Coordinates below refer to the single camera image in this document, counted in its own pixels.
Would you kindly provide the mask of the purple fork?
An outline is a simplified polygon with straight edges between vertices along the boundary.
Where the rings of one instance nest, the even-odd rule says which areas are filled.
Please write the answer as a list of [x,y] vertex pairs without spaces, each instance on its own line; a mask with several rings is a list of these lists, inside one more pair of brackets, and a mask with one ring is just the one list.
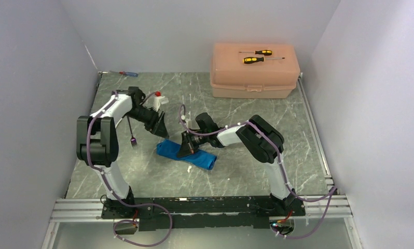
[[130,135],[131,135],[130,143],[131,143],[131,146],[135,148],[137,146],[137,139],[135,138],[133,134],[131,119],[129,117],[127,117],[127,123],[128,123],[129,131],[130,131]]

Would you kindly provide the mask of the blue cloth napkin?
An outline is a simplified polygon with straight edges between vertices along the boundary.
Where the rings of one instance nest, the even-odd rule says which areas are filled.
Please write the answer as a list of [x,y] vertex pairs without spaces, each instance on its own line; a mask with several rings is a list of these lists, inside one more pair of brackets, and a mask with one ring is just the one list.
[[177,152],[179,151],[180,147],[180,144],[177,144],[170,140],[164,140],[163,142],[157,144],[156,153],[168,159],[191,163],[205,170],[213,169],[217,159],[216,155],[208,153],[204,150],[199,150],[192,155],[178,158]]

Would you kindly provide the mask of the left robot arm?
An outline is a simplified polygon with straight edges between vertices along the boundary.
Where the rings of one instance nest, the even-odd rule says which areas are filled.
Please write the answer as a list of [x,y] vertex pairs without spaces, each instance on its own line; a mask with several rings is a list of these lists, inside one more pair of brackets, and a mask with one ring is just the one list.
[[144,125],[146,131],[167,139],[165,112],[162,105],[167,97],[159,91],[146,95],[139,87],[115,90],[108,102],[89,116],[77,119],[76,154],[101,180],[107,199],[116,203],[116,212],[124,218],[136,211],[131,187],[121,174],[117,158],[119,143],[117,125],[124,119],[134,119]]

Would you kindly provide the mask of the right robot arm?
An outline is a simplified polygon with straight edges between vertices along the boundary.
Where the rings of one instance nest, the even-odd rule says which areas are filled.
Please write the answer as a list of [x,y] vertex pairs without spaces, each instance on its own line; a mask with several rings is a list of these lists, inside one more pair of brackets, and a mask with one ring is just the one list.
[[195,118],[199,129],[182,132],[178,158],[194,155],[199,146],[209,143],[215,148],[243,144],[254,159],[265,166],[268,174],[273,209],[279,215],[286,215],[293,208],[293,188],[287,180],[282,163],[284,138],[273,126],[259,115],[248,121],[228,127],[219,127],[207,113]]

